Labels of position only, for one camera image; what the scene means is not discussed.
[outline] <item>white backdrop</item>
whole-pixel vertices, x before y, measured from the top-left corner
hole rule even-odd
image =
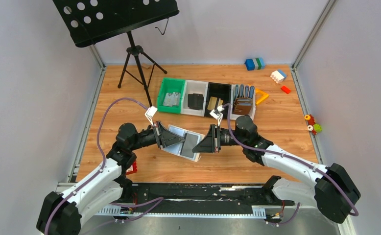
[[[381,234],[381,1],[339,0],[299,74],[323,157],[362,194],[357,234]]]
[[[293,63],[327,0],[177,0],[179,15],[133,31],[161,64]],[[97,43],[106,64],[124,64],[126,34]]]
[[[99,68],[51,0],[0,0],[0,235],[38,235],[72,167]]]

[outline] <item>plastic container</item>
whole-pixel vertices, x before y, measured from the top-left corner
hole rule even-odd
[[[208,110],[208,104],[211,97],[217,97],[223,100],[222,104],[228,104],[232,101],[231,99],[231,85],[230,84],[221,84],[221,83],[214,83],[210,82],[208,83],[208,92],[206,94],[206,104],[205,104],[205,117],[212,117],[209,112],[211,110]],[[224,114],[224,118],[228,117],[228,107],[225,108],[224,111],[222,111]]]
[[[199,133],[196,133],[196,132],[193,132],[193,131],[188,131],[186,129],[183,129],[183,128],[180,128],[180,127],[177,127],[177,126],[173,126],[173,125],[169,125],[167,127],[167,129],[169,131],[177,134],[177,135],[185,137],[185,142],[183,142],[183,143],[177,143],[177,144],[171,145],[169,147],[162,148],[162,150],[166,151],[168,153],[171,153],[173,155],[176,155],[176,156],[179,156],[179,157],[182,157],[182,158],[186,158],[186,159],[194,161],[194,162],[199,161],[199,159],[201,157],[200,153],[192,153],[191,150],[199,142],[201,142],[201,140],[203,140],[205,135],[202,135],[202,134],[199,134]],[[193,140],[190,141],[190,142],[187,142],[189,136],[191,136],[191,138]]]
[[[203,117],[205,114],[206,95],[208,92],[208,83],[200,81],[186,80],[185,93],[182,98],[181,114],[195,115]],[[204,96],[203,107],[201,110],[190,109],[188,105],[189,94],[201,94]]]
[[[162,86],[160,87],[159,95],[157,96],[157,109],[159,112],[180,114],[182,108],[183,91],[185,88],[185,80],[174,78],[163,78]],[[177,106],[164,106],[166,93],[179,92],[179,103]]]
[[[231,88],[231,98],[232,98],[231,107],[234,106],[234,94],[235,94],[235,85],[233,85],[232,88]],[[256,95],[256,93],[254,92],[254,95],[253,95],[253,108],[251,109],[250,113],[248,114],[252,120],[254,120],[254,115],[255,115],[255,110],[256,110],[256,104],[255,104],[255,101],[256,101],[255,99],[256,98],[255,98],[255,95]],[[231,120],[236,120],[240,116],[243,116],[243,115],[233,114],[231,112],[230,119]]]

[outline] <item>blue and green block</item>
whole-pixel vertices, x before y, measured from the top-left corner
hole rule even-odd
[[[262,70],[265,68],[264,60],[260,58],[247,59],[245,60],[245,66],[247,66],[247,70]]]

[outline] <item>wooden tabletop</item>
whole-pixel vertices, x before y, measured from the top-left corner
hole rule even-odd
[[[154,105],[164,77],[196,81],[209,81],[227,84],[251,84],[269,94],[269,97],[257,106],[254,123],[264,138],[273,141],[284,150],[308,161],[317,162],[309,132],[304,120],[299,98],[287,65],[267,65],[264,70],[247,71],[244,65],[164,65],[168,74],[155,68],[149,92]],[[104,77],[98,103],[94,112],[92,125],[86,141],[77,180],[80,181],[94,170],[102,161],[96,145],[96,134],[102,116],[117,98],[130,97],[148,105],[143,86],[128,74],[125,74],[121,89],[117,88],[123,66],[109,66]],[[291,89],[290,94],[280,90],[270,74],[281,69],[287,74],[282,83]],[[136,66],[128,66],[129,72],[140,77]],[[151,68],[144,69],[148,80]],[[107,153],[118,128],[126,122],[133,123],[137,131],[145,129],[149,122],[144,116],[145,110],[131,101],[120,101],[112,107],[103,125],[100,143]],[[162,121],[197,133],[207,134],[210,124],[216,122],[209,117],[196,117],[157,112],[153,121]],[[201,154],[201,160],[190,160],[169,154],[153,145],[135,151],[138,172],[128,175],[133,182],[172,182],[172,183],[264,183],[272,175],[280,175],[289,180],[294,178],[279,170],[250,162],[239,146],[222,148],[220,153]]]

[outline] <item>black music stand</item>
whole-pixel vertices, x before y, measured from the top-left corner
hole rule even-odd
[[[118,88],[121,87],[124,73],[127,72],[144,86],[149,105],[152,106],[148,85],[154,66],[156,65],[165,74],[167,71],[150,58],[141,46],[134,44],[131,31],[179,14],[176,0],[53,0],[53,2],[77,47],[87,47],[127,33],[131,47],[127,49],[127,58]],[[139,54],[153,63],[148,84],[144,78]],[[126,70],[130,55],[136,60],[141,81]]]

